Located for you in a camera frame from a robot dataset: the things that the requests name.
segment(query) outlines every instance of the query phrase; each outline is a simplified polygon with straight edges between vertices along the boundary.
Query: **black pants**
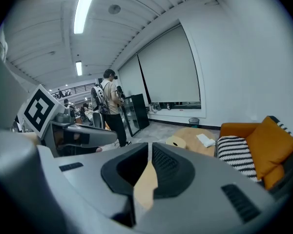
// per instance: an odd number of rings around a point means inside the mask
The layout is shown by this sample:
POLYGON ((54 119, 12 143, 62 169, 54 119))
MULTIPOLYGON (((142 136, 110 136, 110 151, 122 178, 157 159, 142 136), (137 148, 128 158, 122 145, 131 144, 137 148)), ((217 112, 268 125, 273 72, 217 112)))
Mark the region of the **black pants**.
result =
POLYGON ((120 147, 125 146, 127 136, 121 115, 103 115, 103 118, 107 122, 110 129, 117 133, 117 138, 119 140, 120 147))

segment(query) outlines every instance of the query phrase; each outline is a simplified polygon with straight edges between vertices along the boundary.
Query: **fluorescent light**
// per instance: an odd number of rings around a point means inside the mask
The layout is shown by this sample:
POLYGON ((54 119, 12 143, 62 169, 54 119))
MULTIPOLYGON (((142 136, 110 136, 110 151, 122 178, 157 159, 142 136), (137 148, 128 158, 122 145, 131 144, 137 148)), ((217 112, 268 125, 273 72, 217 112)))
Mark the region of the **fluorescent light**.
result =
POLYGON ((82 62, 77 61, 76 62, 76 70, 77 70, 77 75, 82 76, 83 75, 83 70, 82 70, 82 62))
POLYGON ((84 32, 84 23, 92 0, 78 0, 75 19, 74 34, 82 34, 84 32))

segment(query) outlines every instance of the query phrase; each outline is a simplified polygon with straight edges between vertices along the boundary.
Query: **black cabinet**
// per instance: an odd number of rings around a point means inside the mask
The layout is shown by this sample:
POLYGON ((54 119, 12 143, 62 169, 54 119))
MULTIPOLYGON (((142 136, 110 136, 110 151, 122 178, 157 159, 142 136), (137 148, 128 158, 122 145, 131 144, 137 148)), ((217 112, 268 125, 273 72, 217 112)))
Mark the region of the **black cabinet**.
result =
POLYGON ((130 135, 133 137, 149 125, 145 101, 143 95, 139 94, 126 97, 124 103, 122 109, 130 135))

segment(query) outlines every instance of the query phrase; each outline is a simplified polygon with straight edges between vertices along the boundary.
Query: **beige shirt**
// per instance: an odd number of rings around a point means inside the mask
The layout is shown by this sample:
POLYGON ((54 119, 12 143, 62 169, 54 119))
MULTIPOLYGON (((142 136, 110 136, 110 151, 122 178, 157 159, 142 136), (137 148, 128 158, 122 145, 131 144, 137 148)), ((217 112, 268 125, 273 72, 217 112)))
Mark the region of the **beige shirt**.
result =
POLYGON ((108 108, 109 108, 110 114, 117 115, 119 113, 118 108, 117 108, 117 104, 115 102, 113 102, 112 95, 111 95, 111 93, 117 91, 115 84, 113 82, 109 81, 108 79, 104 79, 102 81, 101 85, 103 87, 105 99, 108 103, 108 108))

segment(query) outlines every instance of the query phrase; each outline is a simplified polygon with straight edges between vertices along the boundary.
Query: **baseboard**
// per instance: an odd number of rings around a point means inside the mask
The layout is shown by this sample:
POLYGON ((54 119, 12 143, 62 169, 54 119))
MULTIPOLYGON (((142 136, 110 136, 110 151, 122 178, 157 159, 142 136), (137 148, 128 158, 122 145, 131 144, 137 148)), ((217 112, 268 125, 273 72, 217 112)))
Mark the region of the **baseboard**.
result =
MULTIPOLYGON (((148 119, 149 121, 154 121, 158 123, 164 123, 164 124, 170 124, 170 125, 176 125, 176 126, 184 126, 184 127, 191 127, 191 124, 188 123, 180 123, 180 122, 172 122, 172 121, 164 121, 164 120, 158 120, 158 119, 148 119)), ((203 129, 209 129, 209 130, 220 130, 220 127, 216 126, 206 126, 206 125, 199 125, 199 128, 203 129)))

